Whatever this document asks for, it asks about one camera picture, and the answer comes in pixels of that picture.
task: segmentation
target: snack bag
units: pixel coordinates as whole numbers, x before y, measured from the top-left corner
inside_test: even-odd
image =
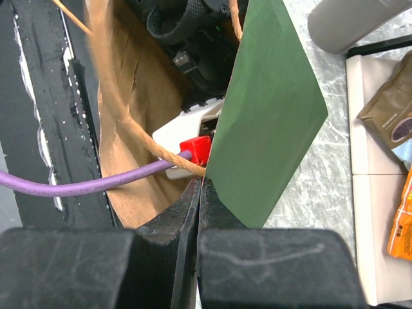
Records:
[[[402,200],[393,220],[388,253],[412,261],[412,172],[409,171]]]
[[[412,164],[412,51],[359,113],[365,126],[403,161]]]

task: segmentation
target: orange snack package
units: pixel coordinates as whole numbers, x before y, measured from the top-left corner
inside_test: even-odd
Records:
[[[412,261],[412,169],[407,176],[400,206],[393,220],[388,253]]]

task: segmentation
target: black panel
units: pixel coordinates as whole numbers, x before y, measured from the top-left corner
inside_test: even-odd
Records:
[[[73,66],[66,71],[67,48],[60,10],[49,0],[11,1],[33,83],[37,109],[58,183],[100,177],[92,118],[77,92]],[[112,227],[103,192],[63,198],[69,227]]]
[[[0,141],[10,174],[47,183],[49,169],[39,154],[33,102],[28,96],[19,64],[13,12],[8,1],[0,4]],[[15,194],[21,221],[26,227],[63,227],[63,213],[51,198]]]

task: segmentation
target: white device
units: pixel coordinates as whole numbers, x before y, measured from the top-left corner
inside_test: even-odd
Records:
[[[343,53],[411,6],[412,0],[322,0],[309,14],[309,34],[324,51]]]
[[[206,105],[195,105],[189,112],[182,111],[172,121],[156,130],[153,140],[172,153],[180,152],[180,143],[199,136],[202,124],[219,118],[225,99],[212,98],[206,101]],[[179,179],[192,176],[185,169],[172,167],[166,170],[169,179]]]

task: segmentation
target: wire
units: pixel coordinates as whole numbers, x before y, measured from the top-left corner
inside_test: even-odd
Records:
[[[190,151],[183,151],[179,156],[190,160],[192,158],[192,153]],[[45,185],[43,183],[31,182],[0,171],[0,185],[17,192],[48,198],[78,196],[119,187],[148,177],[154,173],[164,171],[173,166],[173,164],[170,164],[165,160],[159,160],[118,175],[89,180],[87,182],[71,183],[69,185]]]

